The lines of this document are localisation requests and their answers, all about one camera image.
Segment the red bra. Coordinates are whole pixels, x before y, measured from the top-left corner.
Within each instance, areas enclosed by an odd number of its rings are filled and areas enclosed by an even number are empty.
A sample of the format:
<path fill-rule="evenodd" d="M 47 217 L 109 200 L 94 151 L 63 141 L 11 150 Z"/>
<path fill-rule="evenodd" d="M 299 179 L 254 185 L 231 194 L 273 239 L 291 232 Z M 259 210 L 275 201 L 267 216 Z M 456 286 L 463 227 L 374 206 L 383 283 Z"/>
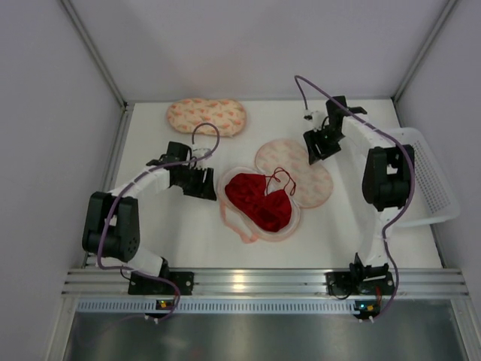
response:
<path fill-rule="evenodd" d="M 282 189 L 268 192 L 271 181 L 281 182 L 280 173 L 288 177 Z M 239 173 L 224 187 L 227 199 L 260 229 L 279 232 L 285 228 L 292 217 L 292 205 L 287 186 L 292 183 L 290 195 L 293 196 L 297 184 L 290 173 L 277 167 L 272 175 Z"/>

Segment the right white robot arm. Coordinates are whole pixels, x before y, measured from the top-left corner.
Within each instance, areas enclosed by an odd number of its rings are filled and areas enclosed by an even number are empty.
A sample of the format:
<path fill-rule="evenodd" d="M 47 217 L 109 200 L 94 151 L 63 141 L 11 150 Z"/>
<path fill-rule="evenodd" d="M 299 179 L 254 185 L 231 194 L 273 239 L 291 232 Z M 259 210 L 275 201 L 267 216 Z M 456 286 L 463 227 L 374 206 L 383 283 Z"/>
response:
<path fill-rule="evenodd" d="M 342 140 L 349 142 L 362 168 L 358 177 L 363 200 L 372 207 L 356 256 L 366 266 L 393 264 L 386 245 L 391 233 L 389 228 L 402 217 L 413 198 L 413 147 L 401 144 L 371 124 L 367 111 L 348 106 L 345 96 L 335 96 L 325 106 L 326 117 L 319 111 L 304 110 L 304 119 L 312 123 L 312 129 L 303 134 L 309 164 L 338 154 Z"/>

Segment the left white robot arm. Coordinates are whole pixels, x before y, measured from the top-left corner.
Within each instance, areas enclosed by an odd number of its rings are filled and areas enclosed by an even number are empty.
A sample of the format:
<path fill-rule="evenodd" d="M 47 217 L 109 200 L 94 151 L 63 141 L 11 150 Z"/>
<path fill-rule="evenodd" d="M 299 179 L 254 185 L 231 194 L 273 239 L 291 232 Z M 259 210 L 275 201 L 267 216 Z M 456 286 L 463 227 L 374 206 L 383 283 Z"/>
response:
<path fill-rule="evenodd" d="M 185 196 L 216 201 L 213 169 L 201 166 L 213 152 L 171 141 L 166 153 L 150 160 L 139 175 L 110 192 L 93 193 L 82 248 L 96 255 L 97 267 L 156 281 L 168 279 L 168 261 L 141 243 L 140 203 L 172 187 L 180 188 Z"/>

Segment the pink mesh laundry bag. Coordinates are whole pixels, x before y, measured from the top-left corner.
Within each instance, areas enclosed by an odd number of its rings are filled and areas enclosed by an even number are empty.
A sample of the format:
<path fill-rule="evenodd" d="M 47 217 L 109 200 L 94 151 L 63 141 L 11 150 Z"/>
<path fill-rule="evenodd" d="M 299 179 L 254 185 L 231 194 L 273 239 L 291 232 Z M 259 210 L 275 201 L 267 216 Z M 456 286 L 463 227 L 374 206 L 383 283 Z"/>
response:
<path fill-rule="evenodd" d="M 165 119 L 181 133 L 192 133 L 199 124 L 211 123 L 221 137 L 234 137 L 247 125 L 247 112 L 234 99 L 188 98 L 172 103 Z"/>
<path fill-rule="evenodd" d="M 310 165 L 307 151 L 292 139 L 262 145 L 253 168 L 231 168 L 217 185 L 222 221 L 245 244 L 288 238 L 301 211 L 323 205 L 333 190 L 329 172 Z"/>

